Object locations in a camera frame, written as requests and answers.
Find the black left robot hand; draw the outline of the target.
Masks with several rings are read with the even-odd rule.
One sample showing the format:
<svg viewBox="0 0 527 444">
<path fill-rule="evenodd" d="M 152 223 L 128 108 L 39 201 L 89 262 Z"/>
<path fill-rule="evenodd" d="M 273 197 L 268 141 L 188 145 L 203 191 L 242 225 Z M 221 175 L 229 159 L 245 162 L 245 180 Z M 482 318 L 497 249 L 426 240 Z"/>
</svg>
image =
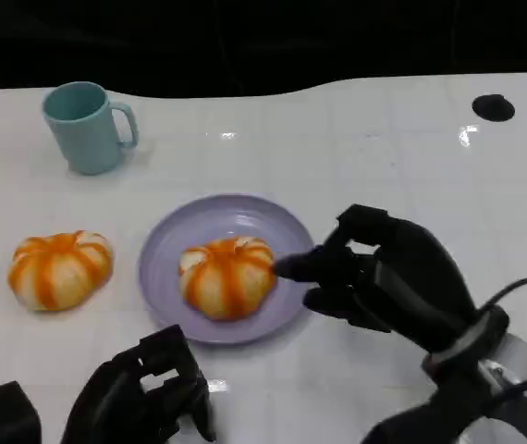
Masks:
<svg viewBox="0 0 527 444">
<path fill-rule="evenodd" d="M 216 441 L 206 378 L 178 325 L 101 364 L 69 413 L 63 443 L 166 443 L 188 416 Z"/>
</svg>

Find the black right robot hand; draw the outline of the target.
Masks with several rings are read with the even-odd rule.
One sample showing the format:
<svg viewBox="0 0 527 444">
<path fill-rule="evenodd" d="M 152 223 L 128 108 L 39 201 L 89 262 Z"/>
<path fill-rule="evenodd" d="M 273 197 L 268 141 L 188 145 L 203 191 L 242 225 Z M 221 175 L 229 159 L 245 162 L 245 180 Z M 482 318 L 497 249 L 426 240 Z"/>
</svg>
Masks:
<svg viewBox="0 0 527 444">
<path fill-rule="evenodd" d="M 489 353 L 509 317 L 480 311 L 460 269 L 426 228 L 353 204 L 324 243 L 275 261 L 276 276 L 313 288 L 303 304 L 355 327 L 396 332 L 430 353 L 454 346 Z"/>
</svg>

